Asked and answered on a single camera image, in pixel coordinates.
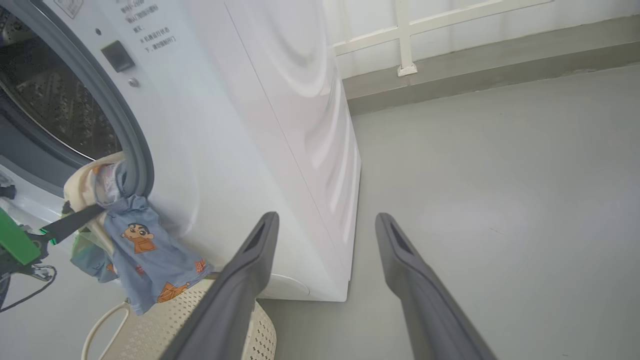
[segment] beige cloth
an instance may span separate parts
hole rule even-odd
[[[65,200],[69,201],[71,208],[75,212],[95,204],[93,190],[95,172],[93,170],[122,160],[124,160],[124,153],[116,152],[81,167],[67,180],[64,191]],[[109,234],[104,230],[105,216],[105,212],[101,213],[98,217],[89,221],[86,226],[95,234],[95,244],[105,250],[109,257],[113,258],[113,242]]]

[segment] baseboard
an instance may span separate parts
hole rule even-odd
[[[640,63],[640,15],[497,42],[343,80],[351,116],[498,86]]]

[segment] railing post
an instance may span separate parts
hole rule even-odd
[[[396,0],[396,22],[400,39],[400,60],[398,76],[415,74],[415,68],[411,56],[411,31],[409,29],[409,0]]]

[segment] white washing machine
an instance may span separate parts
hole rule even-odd
[[[55,220],[75,169],[122,150],[125,187],[215,266],[277,211],[262,296],[346,300],[360,155],[319,0],[0,5],[13,213]]]

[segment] cartoon print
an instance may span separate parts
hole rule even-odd
[[[145,275],[145,270],[142,269],[142,266],[138,265],[136,266],[136,272],[138,273],[138,275],[142,276]]]
[[[198,274],[203,272],[205,266],[207,266],[207,263],[204,261],[204,259],[196,261],[196,272],[198,272]]]
[[[158,302],[169,301],[169,300],[173,299],[174,297],[176,297],[176,296],[180,295],[181,293],[183,293],[184,290],[187,290],[188,288],[189,288],[189,283],[188,282],[185,285],[182,285],[179,288],[176,288],[175,286],[171,285],[170,283],[166,283],[164,285],[164,289],[160,293],[160,296],[158,296]]]
[[[154,238],[154,235],[150,233],[149,229],[144,225],[136,224],[134,222],[129,224],[129,227],[124,231],[122,237],[133,242],[135,254],[157,249],[151,241],[151,239]]]

